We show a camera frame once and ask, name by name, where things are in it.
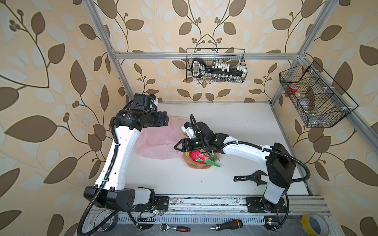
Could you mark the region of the black adjustable wrench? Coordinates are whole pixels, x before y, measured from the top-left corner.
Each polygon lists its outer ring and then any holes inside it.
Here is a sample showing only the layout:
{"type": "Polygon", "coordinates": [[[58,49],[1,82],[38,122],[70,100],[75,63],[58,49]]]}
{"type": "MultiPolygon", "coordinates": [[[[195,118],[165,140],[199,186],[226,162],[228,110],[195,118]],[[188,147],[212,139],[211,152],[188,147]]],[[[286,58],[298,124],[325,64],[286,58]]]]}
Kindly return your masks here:
{"type": "Polygon", "coordinates": [[[243,181],[252,181],[255,182],[257,186],[260,185],[267,185],[267,182],[261,179],[261,176],[266,176],[267,174],[262,170],[258,170],[251,175],[248,176],[234,176],[234,182],[243,182],[243,181]]]}

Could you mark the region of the black tape roll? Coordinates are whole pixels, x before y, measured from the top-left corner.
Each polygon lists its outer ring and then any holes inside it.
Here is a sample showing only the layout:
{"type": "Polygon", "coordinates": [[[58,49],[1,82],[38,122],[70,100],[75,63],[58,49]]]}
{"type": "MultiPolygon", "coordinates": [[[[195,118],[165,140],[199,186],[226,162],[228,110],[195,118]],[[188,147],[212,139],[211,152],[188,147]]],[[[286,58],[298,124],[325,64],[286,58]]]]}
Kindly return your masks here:
{"type": "MultiPolygon", "coordinates": [[[[97,226],[102,221],[104,221],[105,218],[108,217],[111,213],[112,213],[111,210],[104,210],[104,211],[100,212],[94,220],[94,226],[97,226]]],[[[119,215],[116,213],[115,215],[112,216],[112,218],[110,218],[108,221],[106,221],[105,224],[102,225],[98,229],[98,232],[109,232],[109,231],[113,230],[116,227],[118,220],[119,220],[119,215]]]]}

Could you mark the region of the pink plastic bag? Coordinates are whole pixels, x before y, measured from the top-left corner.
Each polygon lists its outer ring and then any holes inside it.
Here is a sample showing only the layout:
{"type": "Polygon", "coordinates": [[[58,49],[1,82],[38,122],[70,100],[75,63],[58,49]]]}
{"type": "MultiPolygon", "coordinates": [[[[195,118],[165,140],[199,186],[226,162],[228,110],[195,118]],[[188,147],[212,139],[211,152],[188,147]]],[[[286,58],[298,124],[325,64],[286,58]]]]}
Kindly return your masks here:
{"type": "Polygon", "coordinates": [[[156,160],[179,158],[182,152],[174,146],[186,138],[182,126],[187,122],[184,117],[170,117],[168,126],[142,129],[135,148],[139,156],[156,160]]]}

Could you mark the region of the pink wavy plate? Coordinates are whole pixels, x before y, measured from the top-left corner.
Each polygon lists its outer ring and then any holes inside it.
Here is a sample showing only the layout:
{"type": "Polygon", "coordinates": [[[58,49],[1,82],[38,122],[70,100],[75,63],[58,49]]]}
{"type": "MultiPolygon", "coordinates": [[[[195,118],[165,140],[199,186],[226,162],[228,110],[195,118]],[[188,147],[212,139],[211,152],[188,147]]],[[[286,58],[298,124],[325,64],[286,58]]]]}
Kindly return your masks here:
{"type": "Polygon", "coordinates": [[[182,159],[186,164],[193,169],[209,169],[212,166],[220,167],[218,162],[220,161],[218,154],[212,154],[204,150],[195,150],[190,152],[185,152],[182,159]]]}

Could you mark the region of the yellow tape roll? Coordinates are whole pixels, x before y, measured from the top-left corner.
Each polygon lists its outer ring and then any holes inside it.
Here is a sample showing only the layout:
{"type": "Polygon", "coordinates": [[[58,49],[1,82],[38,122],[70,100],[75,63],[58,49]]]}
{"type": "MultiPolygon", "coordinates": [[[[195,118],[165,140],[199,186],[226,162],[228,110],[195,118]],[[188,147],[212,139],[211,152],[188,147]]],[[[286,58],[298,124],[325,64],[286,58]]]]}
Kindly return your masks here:
{"type": "Polygon", "coordinates": [[[326,220],[316,213],[304,214],[301,218],[301,224],[310,236],[328,236],[330,233],[326,220]]]}

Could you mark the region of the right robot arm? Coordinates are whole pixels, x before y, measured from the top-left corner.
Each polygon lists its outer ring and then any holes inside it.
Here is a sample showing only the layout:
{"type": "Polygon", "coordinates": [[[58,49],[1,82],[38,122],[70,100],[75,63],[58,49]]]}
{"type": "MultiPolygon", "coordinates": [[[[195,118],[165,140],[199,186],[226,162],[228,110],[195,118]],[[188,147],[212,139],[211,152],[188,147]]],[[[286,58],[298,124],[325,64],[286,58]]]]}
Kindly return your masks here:
{"type": "Polygon", "coordinates": [[[269,182],[260,199],[263,211],[276,211],[281,197],[287,193],[291,184],[305,182],[311,176],[309,168],[289,155],[279,143],[263,146],[240,141],[227,134],[214,133],[203,122],[185,123],[182,130],[188,137],[181,139],[174,146],[177,151],[202,150],[210,157],[215,157],[216,153],[236,155],[266,167],[269,182]]]}

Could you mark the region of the black socket set holder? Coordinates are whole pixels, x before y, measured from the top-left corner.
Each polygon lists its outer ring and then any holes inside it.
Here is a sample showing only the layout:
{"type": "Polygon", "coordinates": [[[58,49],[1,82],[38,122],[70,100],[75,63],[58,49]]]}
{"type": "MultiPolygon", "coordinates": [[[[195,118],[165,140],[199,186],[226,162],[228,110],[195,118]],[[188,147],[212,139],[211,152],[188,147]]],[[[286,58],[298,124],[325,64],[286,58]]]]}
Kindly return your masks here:
{"type": "Polygon", "coordinates": [[[215,62],[214,65],[207,65],[202,59],[194,59],[189,71],[192,77],[202,78],[244,78],[247,76],[247,69],[244,66],[238,65],[236,68],[231,67],[229,64],[215,62]]]}

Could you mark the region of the pink dragon fruit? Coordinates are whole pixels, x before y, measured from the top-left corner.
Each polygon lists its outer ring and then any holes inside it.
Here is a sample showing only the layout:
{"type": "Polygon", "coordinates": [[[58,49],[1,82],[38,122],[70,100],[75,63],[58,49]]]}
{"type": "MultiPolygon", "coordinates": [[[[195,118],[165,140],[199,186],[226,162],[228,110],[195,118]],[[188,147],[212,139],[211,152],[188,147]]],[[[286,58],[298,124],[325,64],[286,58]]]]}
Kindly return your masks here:
{"type": "Polygon", "coordinates": [[[211,166],[220,167],[219,156],[204,149],[191,151],[189,158],[197,169],[207,169],[211,166]]]}

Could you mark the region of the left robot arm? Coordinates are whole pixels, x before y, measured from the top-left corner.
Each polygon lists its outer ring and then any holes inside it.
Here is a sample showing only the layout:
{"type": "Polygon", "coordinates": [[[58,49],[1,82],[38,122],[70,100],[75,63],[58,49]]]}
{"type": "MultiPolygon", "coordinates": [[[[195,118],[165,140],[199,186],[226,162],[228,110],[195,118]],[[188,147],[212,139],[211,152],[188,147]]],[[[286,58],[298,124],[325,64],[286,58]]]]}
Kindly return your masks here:
{"type": "Polygon", "coordinates": [[[133,207],[141,205],[144,208],[154,208],[155,192],[149,188],[126,188],[126,170],[141,130],[148,127],[164,127],[169,123],[167,112],[145,113],[142,111],[122,110],[110,122],[113,136],[108,159],[95,182],[84,191],[84,197],[89,200],[77,227],[79,236],[90,236],[100,229],[118,212],[129,213],[133,207]],[[88,232],[83,227],[91,208],[97,206],[112,212],[97,226],[88,232]]]}

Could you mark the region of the black orange screwdriver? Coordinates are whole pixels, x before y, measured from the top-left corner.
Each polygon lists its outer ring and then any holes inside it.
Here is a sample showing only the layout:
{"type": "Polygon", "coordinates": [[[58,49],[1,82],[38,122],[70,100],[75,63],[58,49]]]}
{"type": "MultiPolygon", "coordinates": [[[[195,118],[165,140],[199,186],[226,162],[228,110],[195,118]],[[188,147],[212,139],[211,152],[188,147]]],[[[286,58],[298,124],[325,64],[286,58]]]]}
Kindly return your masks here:
{"type": "Polygon", "coordinates": [[[210,230],[221,231],[221,230],[236,230],[243,227],[243,222],[239,219],[230,220],[228,222],[217,224],[210,227],[210,230]]]}

